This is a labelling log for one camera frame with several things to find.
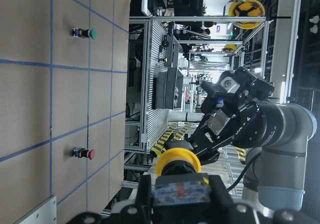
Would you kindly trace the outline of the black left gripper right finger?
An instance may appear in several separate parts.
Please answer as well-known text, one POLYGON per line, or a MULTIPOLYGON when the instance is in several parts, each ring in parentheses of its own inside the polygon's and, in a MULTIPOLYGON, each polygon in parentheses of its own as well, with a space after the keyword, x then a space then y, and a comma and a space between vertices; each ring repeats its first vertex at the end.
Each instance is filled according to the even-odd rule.
POLYGON ((233 200, 230 197, 224 183, 220 176, 209 175, 208 177, 210 186, 210 204, 216 209, 227 209, 233 204, 233 200))

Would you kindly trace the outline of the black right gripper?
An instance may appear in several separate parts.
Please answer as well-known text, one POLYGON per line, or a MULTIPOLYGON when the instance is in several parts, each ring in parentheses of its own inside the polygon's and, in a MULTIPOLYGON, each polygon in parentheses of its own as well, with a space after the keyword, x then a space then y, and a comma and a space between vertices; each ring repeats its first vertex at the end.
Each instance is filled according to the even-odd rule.
POLYGON ((258 147, 263 143, 267 121, 263 105, 274 87, 245 67, 223 72, 217 83, 203 81, 207 97, 201 111, 209 115, 206 123, 185 140, 166 141, 166 150, 184 148, 192 151, 200 165, 219 159, 219 148, 258 147))

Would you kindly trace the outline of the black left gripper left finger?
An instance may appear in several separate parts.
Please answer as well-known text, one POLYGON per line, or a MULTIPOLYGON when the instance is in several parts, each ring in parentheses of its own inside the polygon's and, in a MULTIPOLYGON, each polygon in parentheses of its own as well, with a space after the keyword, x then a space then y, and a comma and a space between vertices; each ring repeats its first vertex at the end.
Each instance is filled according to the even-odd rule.
POLYGON ((137 194, 135 198, 135 205, 143 209, 149 209, 151 207, 152 199, 152 181, 150 175, 141 175, 139 178, 139 184, 137 194))

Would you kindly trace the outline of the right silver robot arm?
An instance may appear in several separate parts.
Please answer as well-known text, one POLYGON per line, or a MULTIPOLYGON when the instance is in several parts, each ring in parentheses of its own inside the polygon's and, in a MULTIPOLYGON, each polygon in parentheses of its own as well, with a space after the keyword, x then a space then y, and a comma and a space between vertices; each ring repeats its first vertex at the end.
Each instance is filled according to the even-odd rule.
POLYGON ((164 147, 192 151, 202 165, 218 160, 226 145, 248 149, 244 192, 257 193, 271 210, 300 210, 304 196, 308 141, 316 132, 314 115, 297 104, 273 104, 274 87, 240 67, 216 83, 203 81, 203 118, 185 140, 164 147))

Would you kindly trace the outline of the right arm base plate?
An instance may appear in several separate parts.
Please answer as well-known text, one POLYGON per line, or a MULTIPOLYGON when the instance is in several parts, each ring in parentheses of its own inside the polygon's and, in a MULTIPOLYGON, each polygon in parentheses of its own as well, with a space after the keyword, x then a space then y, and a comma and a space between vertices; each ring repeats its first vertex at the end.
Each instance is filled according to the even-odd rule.
POLYGON ((56 224, 57 200, 51 196, 19 219, 16 224, 56 224))

